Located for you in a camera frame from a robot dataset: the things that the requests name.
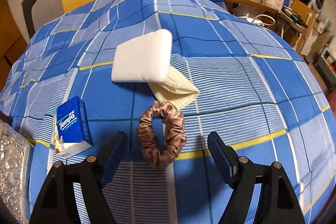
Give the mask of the blue Tempo tissue pack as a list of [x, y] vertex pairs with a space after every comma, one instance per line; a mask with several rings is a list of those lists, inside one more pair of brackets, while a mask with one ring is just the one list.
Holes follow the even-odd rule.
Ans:
[[79, 96], [55, 109], [53, 142], [56, 155], [66, 159], [93, 146], [85, 103]]

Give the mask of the brown satin scrunchie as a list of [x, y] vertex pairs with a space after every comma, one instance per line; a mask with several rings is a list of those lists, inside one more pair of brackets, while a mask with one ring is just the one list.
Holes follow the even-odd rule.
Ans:
[[156, 101], [139, 118], [137, 135], [147, 163], [165, 169], [187, 143], [185, 118], [173, 104]]

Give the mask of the cream knitted cloth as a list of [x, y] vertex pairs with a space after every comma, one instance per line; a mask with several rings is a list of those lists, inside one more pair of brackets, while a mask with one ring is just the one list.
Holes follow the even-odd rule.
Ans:
[[148, 83], [159, 102], [169, 102], [181, 110], [194, 102], [200, 94], [199, 89], [173, 66], [168, 68], [164, 83]]

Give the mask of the white sponge block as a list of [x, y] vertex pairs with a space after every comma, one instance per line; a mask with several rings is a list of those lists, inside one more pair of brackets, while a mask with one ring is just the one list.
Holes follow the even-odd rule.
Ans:
[[163, 83], [170, 65], [173, 36], [160, 29], [117, 46], [112, 65], [116, 83]]

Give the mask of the ornate gold tissue box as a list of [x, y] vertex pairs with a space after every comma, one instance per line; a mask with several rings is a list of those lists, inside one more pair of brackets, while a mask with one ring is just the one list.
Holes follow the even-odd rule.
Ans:
[[30, 143], [1, 122], [1, 206], [14, 223], [28, 223], [27, 165]]

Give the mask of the blue plaid bed sheet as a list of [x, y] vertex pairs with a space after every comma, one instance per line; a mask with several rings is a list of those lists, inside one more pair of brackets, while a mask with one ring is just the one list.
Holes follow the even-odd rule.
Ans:
[[[171, 39], [167, 79], [114, 82], [117, 47], [158, 30]], [[233, 16], [222, 0], [93, 0], [38, 28], [1, 89], [1, 111], [33, 143], [20, 178], [21, 147], [1, 149], [1, 196], [18, 219], [29, 219], [60, 160], [54, 111], [73, 97], [85, 103], [93, 145], [65, 163], [127, 134], [103, 189], [118, 223], [217, 223], [232, 191], [210, 155], [212, 131], [256, 163], [280, 162], [306, 223], [335, 187], [335, 117], [318, 81], [280, 36]], [[187, 142], [165, 169], [146, 162], [137, 133], [155, 101], [185, 118]]]

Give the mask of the wooden wardrobe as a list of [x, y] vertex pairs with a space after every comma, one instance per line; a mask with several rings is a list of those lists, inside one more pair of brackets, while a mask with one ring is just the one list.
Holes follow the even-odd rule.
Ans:
[[24, 53], [27, 43], [13, 18], [7, 0], [0, 2], [0, 88], [3, 89], [12, 65]]

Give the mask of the wooden folding chair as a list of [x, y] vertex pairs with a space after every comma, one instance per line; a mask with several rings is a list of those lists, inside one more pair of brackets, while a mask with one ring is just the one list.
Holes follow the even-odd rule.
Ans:
[[280, 36], [300, 53], [313, 28], [317, 13], [299, 0], [290, 0], [280, 13]]

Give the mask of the white small fan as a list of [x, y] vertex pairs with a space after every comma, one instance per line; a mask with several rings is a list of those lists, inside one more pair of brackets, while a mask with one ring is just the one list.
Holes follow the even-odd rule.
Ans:
[[320, 0], [310, 0], [308, 6], [316, 13], [320, 13], [322, 11], [322, 4]]

